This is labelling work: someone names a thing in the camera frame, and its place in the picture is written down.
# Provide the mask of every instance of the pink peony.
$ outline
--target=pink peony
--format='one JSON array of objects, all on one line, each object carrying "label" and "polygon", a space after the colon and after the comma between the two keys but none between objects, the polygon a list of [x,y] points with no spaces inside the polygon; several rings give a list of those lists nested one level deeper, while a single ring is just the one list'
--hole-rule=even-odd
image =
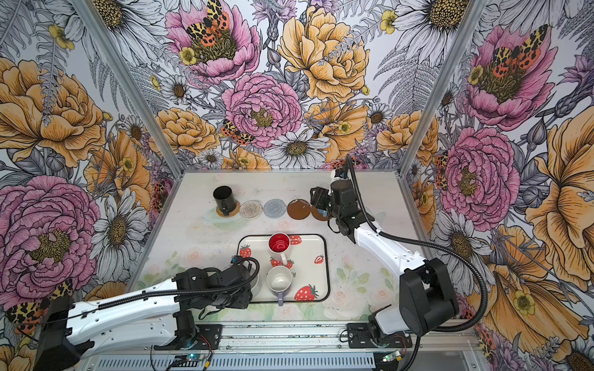
[{"label": "pink peony", "polygon": [[269,148],[270,141],[301,126],[301,106],[293,88],[260,73],[243,76],[221,96],[227,120],[252,135],[252,144]]},{"label": "pink peony", "polygon": [[192,42],[192,37],[186,32],[188,26],[204,22],[207,16],[204,3],[200,11],[192,6],[190,12],[180,9],[179,13],[168,12],[165,15],[167,37],[173,40],[169,47],[172,52],[180,54],[180,64],[191,70],[190,83],[193,85],[218,84],[258,67],[260,35],[256,26],[248,26],[237,6],[231,10],[225,1],[221,0],[221,4],[223,12],[229,16],[229,29],[217,36],[213,46]]},{"label": "pink peony", "polygon": [[93,224],[99,207],[77,185],[38,176],[0,189],[0,304],[40,302],[64,281],[84,286],[95,271]]},{"label": "pink peony", "polygon": [[503,77],[493,74],[493,52],[498,47],[513,50],[530,35],[520,35],[520,30],[510,34],[509,29],[497,26],[479,47],[470,65],[472,71],[468,84],[457,98],[460,111],[477,117],[485,125],[497,125],[503,131],[520,126],[546,101],[555,84],[546,83],[551,75],[551,64],[557,48],[549,50],[551,29],[540,45],[540,55],[528,69],[510,68]]},{"label": "pink peony", "polygon": [[448,152],[444,209],[464,214],[479,231],[494,228],[518,196],[520,175],[513,160],[509,139],[495,128],[463,129]]}]

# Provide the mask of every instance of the brown coaster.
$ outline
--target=brown coaster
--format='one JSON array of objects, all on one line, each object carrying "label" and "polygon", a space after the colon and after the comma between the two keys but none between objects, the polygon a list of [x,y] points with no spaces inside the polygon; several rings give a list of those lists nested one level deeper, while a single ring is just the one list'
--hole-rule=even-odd
[{"label": "brown coaster", "polygon": [[311,215],[313,215],[314,218],[316,218],[317,220],[321,220],[321,221],[327,221],[330,219],[329,214],[328,214],[328,216],[323,216],[322,214],[320,214],[318,209],[316,209],[315,206],[313,206],[313,205],[311,205]]},{"label": "brown coaster", "polygon": [[235,210],[231,211],[229,213],[229,216],[224,216],[223,212],[219,210],[219,208],[217,207],[217,214],[221,217],[221,218],[232,218],[234,216],[237,215],[237,213],[239,212],[239,210],[241,209],[241,204],[239,203],[239,201],[235,200]]},{"label": "brown coaster", "polygon": [[311,212],[311,205],[304,199],[294,199],[287,206],[287,214],[296,220],[305,219]]}]

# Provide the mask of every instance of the black mug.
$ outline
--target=black mug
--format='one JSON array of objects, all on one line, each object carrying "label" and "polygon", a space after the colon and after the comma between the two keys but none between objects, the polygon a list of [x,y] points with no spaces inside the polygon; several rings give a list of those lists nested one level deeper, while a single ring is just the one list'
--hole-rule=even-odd
[{"label": "black mug", "polygon": [[224,216],[228,217],[229,213],[235,210],[237,203],[235,197],[233,197],[233,191],[230,187],[220,186],[213,192],[214,200],[217,202],[217,206]]}]

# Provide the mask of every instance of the mug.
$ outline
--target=mug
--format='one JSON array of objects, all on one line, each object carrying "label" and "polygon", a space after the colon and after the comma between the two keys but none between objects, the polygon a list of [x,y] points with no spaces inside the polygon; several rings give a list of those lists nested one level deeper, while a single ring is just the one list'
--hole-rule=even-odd
[{"label": "mug", "polygon": [[268,252],[270,252],[270,256],[278,261],[282,261],[283,265],[287,265],[290,246],[289,236],[284,233],[275,233],[268,239]]},{"label": "mug", "polygon": [[283,306],[283,298],[291,287],[293,275],[287,267],[278,265],[273,267],[266,275],[266,283],[270,290],[279,297],[279,306]]}]

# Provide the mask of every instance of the black cable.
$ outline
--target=black cable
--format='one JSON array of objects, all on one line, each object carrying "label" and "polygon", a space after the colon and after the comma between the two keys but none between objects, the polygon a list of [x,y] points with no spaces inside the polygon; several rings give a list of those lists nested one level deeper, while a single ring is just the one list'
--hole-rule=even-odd
[{"label": "black cable", "polygon": [[[376,232],[377,228],[375,227],[375,225],[373,225],[373,223],[371,223],[371,220],[369,220],[369,217],[367,216],[367,212],[365,211],[363,199],[361,198],[361,192],[359,191],[359,185],[357,184],[357,176],[355,175],[355,167],[353,166],[353,161],[351,160],[350,156],[346,156],[345,166],[348,166],[348,168],[350,170],[350,175],[351,175],[350,181],[353,185],[353,188],[355,189],[355,192],[357,193],[357,201],[359,201],[359,206],[361,207],[361,211],[363,212],[363,215],[365,216],[365,220],[367,221],[367,224],[369,224],[369,227],[371,228],[371,230]],[[443,251],[447,254],[450,254],[451,256],[455,257],[460,262],[462,262],[465,266],[467,266],[468,269],[470,269],[472,275],[477,279],[477,281],[479,283],[479,288],[481,291],[481,304],[479,305],[478,310],[476,311],[475,315],[472,316],[472,318],[470,318],[468,321],[464,322],[463,324],[456,325],[456,326],[437,326],[436,328],[433,329],[433,331],[437,331],[437,332],[463,331],[463,330],[473,327],[481,320],[481,318],[483,318],[483,316],[485,315],[485,312],[486,312],[487,304],[489,302],[489,297],[488,297],[485,279],[481,276],[481,273],[478,271],[478,269],[476,269],[476,267],[474,265],[472,265],[470,262],[468,262],[462,256],[458,255],[455,251],[448,250],[448,249],[444,248],[443,246],[440,246],[436,243],[418,241],[418,240],[408,239],[408,238],[404,238],[404,237],[392,236],[391,234],[388,234],[388,233],[385,233],[382,231],[380,231],[379,235],[384,238],[387,238],[389,240],[392,240],[392,241],[397,241],[397,242],[401,242],[401,243],[410,243],[412,245],[423,246],[426,248],[431,248],[431,249]]]}]

